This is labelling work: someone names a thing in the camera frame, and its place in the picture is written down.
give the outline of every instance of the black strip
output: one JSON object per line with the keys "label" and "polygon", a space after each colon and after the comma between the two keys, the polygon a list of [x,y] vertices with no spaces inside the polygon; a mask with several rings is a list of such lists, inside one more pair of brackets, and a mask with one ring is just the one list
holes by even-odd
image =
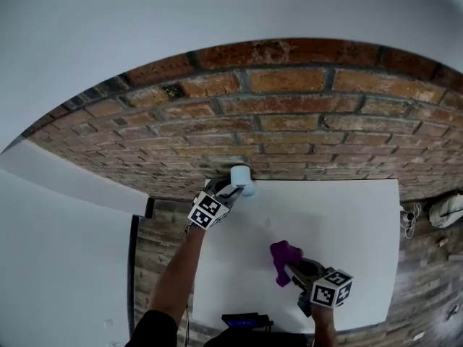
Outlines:
{"label": "black strip", "polygon": [[154,199],[149,197],[148,201],[146,202],[145,218],[153,218],[153,211],[154,211]]}
{"label": "black strip", "polygon": [[127,317],[129,319],[129,335],[135,331],[135,250],[137,248],[138,223],[140,217],[133,215],[130,224],[129,257],[127,260]]}

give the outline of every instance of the forearm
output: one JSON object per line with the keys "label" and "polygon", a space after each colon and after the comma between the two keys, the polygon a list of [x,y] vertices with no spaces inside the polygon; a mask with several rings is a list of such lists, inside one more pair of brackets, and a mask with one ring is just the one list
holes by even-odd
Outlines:
{"label": "forearm", "polygon": [[336,329],[334,322],[326,324],[315,324],[315,343],[314,347],[338,347]]}
{"label": "forearm", "polygon": [[180,325],[193,289],[205,231],[192,226],[151,294],[150,309],[165,312]]}

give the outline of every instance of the white wall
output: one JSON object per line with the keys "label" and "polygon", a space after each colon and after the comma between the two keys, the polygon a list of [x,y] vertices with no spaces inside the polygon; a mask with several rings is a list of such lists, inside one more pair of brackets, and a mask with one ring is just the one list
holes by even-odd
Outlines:
{"label": "white wall", "polygon": [[146,193],[91,173],[28,140],[18,139],[0,154],[0,168],[68,197],[145,215]]}
{"label": "white wall", "polygon": [[2,170],[0,187],[0,345],[126,343],[131,215]]}
{"label": "white wall", "polygon": [[463,0],[0,0],[0,150],[102,80],[224,43],[346,38],[462,71],[462,7]]}

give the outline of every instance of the black shirt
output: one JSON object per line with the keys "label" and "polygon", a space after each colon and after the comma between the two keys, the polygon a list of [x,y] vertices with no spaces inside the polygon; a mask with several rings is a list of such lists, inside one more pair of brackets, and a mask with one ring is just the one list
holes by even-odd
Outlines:
{"label": "black shirt", "polygon": [[[219,337],[208,341],[205,347],[291,346],[305,347],[307,339],[300,334],[254,332],[229,328]],[[177,324],[160,311],[148,311],[138,322],[132,339],[126,347],[177,347]]]}

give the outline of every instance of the black sleeve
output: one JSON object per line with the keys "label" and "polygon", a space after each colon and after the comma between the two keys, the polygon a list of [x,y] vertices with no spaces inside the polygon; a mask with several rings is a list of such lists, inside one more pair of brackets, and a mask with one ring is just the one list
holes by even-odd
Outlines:
{"label": "black sleeve", "polygon": [[125,347],[177,347],[177,324],[160,311],[147,311]]}

